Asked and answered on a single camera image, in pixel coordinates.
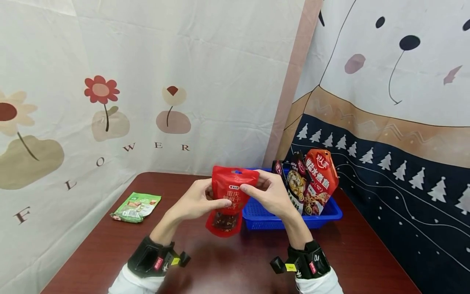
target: white sleeve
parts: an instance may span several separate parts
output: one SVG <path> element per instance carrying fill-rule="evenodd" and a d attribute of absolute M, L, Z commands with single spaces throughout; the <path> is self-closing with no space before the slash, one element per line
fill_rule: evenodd
<path fill-rule="evenodd" d="M 309 280 L 296 278 L 295 282 L 300 294 L 343 294 L 338 283 L 338 276 L 333 268 L 321 278 Z"/>
<path fill-rule="evenodd" d="M 108 289 L 108 294 L 155 294 L 163 280 L 164 277 L 139 278 L 126 263 Z"/>

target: black wrist strap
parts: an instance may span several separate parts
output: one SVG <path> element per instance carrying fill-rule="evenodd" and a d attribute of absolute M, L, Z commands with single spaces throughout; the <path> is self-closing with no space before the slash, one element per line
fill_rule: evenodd
<path fill-rule="evenodd" d="M 320 278 L 330 272 L 331 267 L 323 250 L 315 240 L 305 244 L 304 250 L 287 248 L 288 259 L 282 262 L 279 257 L 271 261 L 271 267 L 277 273 L 295 271 L 297 278 Z"/>
<path fill-rule="evenodd" d="M 185 252 L 177 255 L 173 247 L 174 242 L 162 246 L 146 236 L 127 261 L 127 267 L 140 278 L 163 277 L 170 266 L 185 267 L 191 259 Z"/>

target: beige flower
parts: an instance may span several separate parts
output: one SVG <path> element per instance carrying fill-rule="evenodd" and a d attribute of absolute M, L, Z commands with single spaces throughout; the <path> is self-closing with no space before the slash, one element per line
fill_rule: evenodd
<path fill-rule="evenodd" d="M 169 86 L 162 89 L 163 99 L 171 106 L 177 106 L 186 100 L 186 91 L 183 88 Z"/>
<path fill-rule="evenodd" d="M 23 104 L 26 92 L 20 91 L 6 98 L 0 91 L 0 132 L 7 136 L 15 136 L 18 132 L 17 124 L 22 126 L 33 126 L 28 114 L 37 110 L 37 106 Z"/>

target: blue plastic basket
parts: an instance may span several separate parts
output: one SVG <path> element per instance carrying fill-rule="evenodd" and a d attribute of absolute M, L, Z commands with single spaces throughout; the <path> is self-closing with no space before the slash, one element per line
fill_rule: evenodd
<path fill-rule="evenodd" d="M 343 212 L 339 209 L 336 201 L 331 197 L 324 207 L 321 215 L 304 215 L 307 227 L 310 229 L 321 228 L 324 224 L 331 221 L 338 221 L 343 217 Z M 250 198 L 243 209 L 243 219 L 248 230 L 282 230 L 285 229 L 282 221 L 275 215 L 269 213 L 255 199 Z"/>

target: green snack packet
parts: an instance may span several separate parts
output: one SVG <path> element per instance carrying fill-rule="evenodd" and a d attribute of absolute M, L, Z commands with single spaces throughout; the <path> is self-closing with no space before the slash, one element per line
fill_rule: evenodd
<path fill-rule="evenodd" d="M 117 221 L 138 223 L 149 215 L 160 202 L 161 196 L 133 192 L 121 206 L 111 213 Z"/>

